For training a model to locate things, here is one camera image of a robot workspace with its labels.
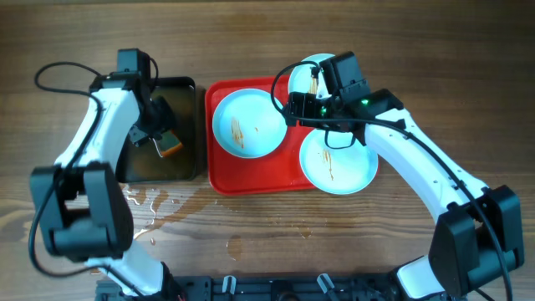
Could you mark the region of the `light blue plate top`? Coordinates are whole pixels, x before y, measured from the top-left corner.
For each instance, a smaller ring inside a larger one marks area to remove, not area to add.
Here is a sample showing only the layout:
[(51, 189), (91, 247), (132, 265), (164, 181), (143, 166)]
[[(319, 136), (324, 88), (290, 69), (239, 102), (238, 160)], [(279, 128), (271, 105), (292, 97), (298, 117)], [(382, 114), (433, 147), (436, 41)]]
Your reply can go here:
[[(303, 59), (303, 61), (314, 61), (315, 63), (320, 63), (321, 61), (324, 61), (325, 59), (329, 59), (333, 57), (333, 54), (313, 54), (308, 56), (307, 58)], [(298, 67), (295, 67), (290, 74), (289, 81), (288, 81), (288, 92), (300, 92), (300, 93), (308, 93), (310, 91), (310, 88), (312, 87), (312, 75), (311, 75), (311, 68), (313, 67), (312, 64), (306, 64), (306, 65), (300, 65)], [(331, 96), (331, 94), (328, 92), (325, 81), (324, 81), (324, 75), (320, 73), (318, 75), (318, 85), (316, 89), (316, 96), (320, 99), (327, 99)]]

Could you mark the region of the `light blue plate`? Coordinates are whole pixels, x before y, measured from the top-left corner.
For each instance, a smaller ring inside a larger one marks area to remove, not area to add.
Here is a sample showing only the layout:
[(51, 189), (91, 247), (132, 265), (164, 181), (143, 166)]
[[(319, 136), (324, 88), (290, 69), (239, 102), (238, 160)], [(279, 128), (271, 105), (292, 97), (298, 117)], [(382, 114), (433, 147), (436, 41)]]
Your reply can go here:
[(275, 151), (288, 127), (276, 110), (277, 99), (260, 89), (239, 89), (225, 96), (212, 116), (211, 129), (227, 153), (256, 159)]
[[(303, 61), (314, 61), (315, 63), (320, 63), (321, 61), (324, 61), (325, 59), (329, 59), (333, 57), (333, 54), (313, 54), (308, 56), (307, 58), (303, 59)], [(311, 75), (311, 68), (313, 67), (312, 64), (306, 64), (306, 65), (300, 65), (298, 67), (295, 67), (290, 74), (289, 81), (288, 81), (288, 92), (300, 92), (300, 93), (308, 93), (310, 91), (310, 88), (312, 87), (312, 75)], [(320, 99), (327, 99), (331, 96), (331, 94), (328, 92), (325, 81), (324, 81), (324, 75), (320, 73), (318, 75), (318, 85), (316, 89), (316, 96)]]
[(351, 133), (312, 130), (299, 151), (303, 174), (319, 190), (348, 195), (365, 189), (379, 169), (379, 157)]

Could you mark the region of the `orange green sponge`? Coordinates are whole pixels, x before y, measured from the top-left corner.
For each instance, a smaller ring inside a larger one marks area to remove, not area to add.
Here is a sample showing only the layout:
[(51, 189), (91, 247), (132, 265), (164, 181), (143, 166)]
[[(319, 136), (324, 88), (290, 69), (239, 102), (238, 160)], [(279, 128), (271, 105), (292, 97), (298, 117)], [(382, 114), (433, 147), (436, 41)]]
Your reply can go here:
[(171, 156), (183, 148), (182, 142), (173, 130), (164, 132), (156, 143), (161, 157)]

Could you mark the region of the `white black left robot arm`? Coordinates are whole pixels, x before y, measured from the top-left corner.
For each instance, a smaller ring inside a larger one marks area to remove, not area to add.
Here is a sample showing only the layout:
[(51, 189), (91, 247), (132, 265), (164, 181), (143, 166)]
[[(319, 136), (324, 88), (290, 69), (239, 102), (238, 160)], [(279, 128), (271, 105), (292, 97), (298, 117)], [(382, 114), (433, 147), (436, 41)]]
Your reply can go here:
[(150, 97), (150, 76), (124, 69), (98, 75), (84, 92), (87, 113), (68, 148), (51, 166), (30, 176), (35, 215), (28, 238), (34, 267), (54, 277), (37, 260), (35, 236), (47, 252), (97, 268), (126, 298), (182, 300), (169, 268), (134, 239), (134, 222), (115, 176), (120, 153), (133, 127), (163, 131), (168, 109)]

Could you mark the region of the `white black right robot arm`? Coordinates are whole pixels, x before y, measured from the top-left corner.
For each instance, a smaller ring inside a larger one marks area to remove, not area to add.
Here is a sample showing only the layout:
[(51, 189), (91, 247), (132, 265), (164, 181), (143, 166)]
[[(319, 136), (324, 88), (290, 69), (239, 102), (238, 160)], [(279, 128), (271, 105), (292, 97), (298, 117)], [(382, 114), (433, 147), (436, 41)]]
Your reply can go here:
[(520, 201), (508, 186), (491, 189), (460, 168), (387, 89), (327, 99), (292, 92), (283, 113), (292, 125), (352, 133), (425, 203), (436, 224), (430, 251), (395, 272), (407, 298), (462, 297), (496, 278), (512, 298), (510, 273), (523, 265), (524, 246)]

